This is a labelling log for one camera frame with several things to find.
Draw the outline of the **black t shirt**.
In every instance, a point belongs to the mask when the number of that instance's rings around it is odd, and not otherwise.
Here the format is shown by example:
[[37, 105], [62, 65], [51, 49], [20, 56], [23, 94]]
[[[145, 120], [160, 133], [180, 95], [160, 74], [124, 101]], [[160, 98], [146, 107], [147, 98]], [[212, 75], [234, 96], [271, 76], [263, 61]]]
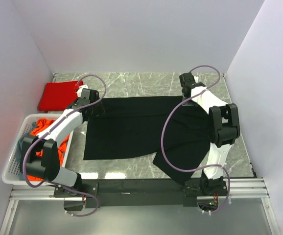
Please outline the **black t shirt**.
[[208, 115], [181, 96], [104, 98], [105, 114], [87, 122], [84, 160], [155, 154], [153, 164], [183, 184], [210, 149]]

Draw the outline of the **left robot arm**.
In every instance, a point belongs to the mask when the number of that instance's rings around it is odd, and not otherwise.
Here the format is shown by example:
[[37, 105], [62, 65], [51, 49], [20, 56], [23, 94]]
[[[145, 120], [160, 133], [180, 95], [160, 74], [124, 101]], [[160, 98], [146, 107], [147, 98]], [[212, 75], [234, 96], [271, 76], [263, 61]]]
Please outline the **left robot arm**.
[[42, 182], [65, 186], [72, 197], [79, 196], [83, 191], [81, 175], [61, 165], [59, 147], [76, 127], [103, 112], [99, 92], [82, 88], [78, 98], [53, 124], [36, 135], [24, 137], [20, 160], [24, 180], [28, 182], [28, 176], [37, 177]]

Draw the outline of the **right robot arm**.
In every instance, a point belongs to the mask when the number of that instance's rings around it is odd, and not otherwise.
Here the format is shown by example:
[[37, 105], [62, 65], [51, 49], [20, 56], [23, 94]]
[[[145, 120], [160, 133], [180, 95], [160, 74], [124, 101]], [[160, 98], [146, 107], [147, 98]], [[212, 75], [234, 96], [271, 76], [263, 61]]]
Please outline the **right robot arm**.
[[225, 187], [222, 168], [235, 140], [240, 136], [238, 108], [234, 103], [219, 99], [203, 83], [196, 82], [190, 72], [181, 74], [179, 79], [183, 99], [191, 98], [186, 104], [195, 102], [208, 114], [208, 137], [211, 144], [208, 167], [202, 170], [200, 178], [200, 191], [204, 195], [212, 195]]

